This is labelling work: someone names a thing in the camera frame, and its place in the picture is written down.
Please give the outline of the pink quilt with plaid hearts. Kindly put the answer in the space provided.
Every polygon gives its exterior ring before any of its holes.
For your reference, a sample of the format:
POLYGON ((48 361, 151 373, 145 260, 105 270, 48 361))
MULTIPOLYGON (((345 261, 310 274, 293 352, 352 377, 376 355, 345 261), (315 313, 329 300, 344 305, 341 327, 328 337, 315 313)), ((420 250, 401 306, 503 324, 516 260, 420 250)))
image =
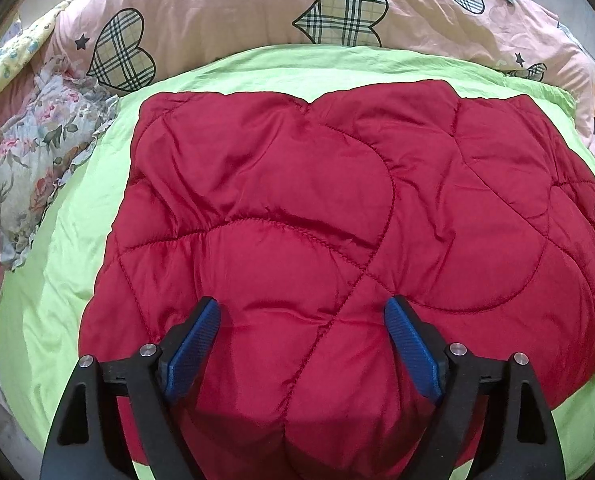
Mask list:
POLYGON ((405 49, 550 84, 595 134, 595 60, 533 0, 74 0, 48 55, 122 93, 272 44, 405 49))

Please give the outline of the red quilted puffer jacket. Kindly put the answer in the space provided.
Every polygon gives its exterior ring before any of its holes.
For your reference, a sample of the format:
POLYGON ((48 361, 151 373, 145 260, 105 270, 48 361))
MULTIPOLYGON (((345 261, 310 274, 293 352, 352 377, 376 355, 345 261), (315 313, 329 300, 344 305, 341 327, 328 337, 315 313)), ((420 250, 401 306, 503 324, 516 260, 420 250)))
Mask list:
POLYGON ((211 296, 174 412, 206 475, 393 479, 432 412, 395 295, 479 356, 525 353, 550 406, 595 374, 595 176, 529 96, 150 96, 78 347, 126 358, 211 296))

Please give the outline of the lime green bed sheet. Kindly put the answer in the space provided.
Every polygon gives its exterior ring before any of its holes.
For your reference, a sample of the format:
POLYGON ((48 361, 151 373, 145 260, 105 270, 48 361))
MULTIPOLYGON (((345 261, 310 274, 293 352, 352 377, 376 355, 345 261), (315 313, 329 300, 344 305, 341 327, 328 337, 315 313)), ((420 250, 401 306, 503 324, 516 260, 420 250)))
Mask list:
POLYGON ((567 92, 439 55, 306 44, 264 47, 130 93, 92 157, 48 208, 25 264, 2 282, 0 388, 36 448, 45 444, 76 360, 81 316, 126 186, 130 138, 142 102, 164 91, 258 90, 283 91, 309 101, 364 84, 424 79, 445 80, 467 98, 530 96, 595 175, 595 156, 574 128, 573 100, 567 92))

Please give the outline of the yellow floral blanket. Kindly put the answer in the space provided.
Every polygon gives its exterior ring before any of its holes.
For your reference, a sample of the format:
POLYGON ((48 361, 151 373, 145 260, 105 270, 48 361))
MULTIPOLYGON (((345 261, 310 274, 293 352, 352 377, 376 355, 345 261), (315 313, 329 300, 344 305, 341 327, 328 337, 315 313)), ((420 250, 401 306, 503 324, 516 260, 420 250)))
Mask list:
POLYGON ((54 31, 58 15, 66 10, 71 2, 72 0, 64 0, 58 3, 0 47, 0 94, 20 71, 30 64, 34 55, 54 31))

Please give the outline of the floral ruffled pillow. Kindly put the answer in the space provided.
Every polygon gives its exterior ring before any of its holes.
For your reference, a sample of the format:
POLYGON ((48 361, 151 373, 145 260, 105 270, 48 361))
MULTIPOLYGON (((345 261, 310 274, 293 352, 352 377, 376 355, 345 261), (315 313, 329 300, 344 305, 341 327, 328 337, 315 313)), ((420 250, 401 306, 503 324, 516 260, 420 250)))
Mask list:
POLYGON ((120 98, 92 77, 48 63, 22 110, 0 126, 0 263, 22 266, 59 188, 92 156, 120 98))

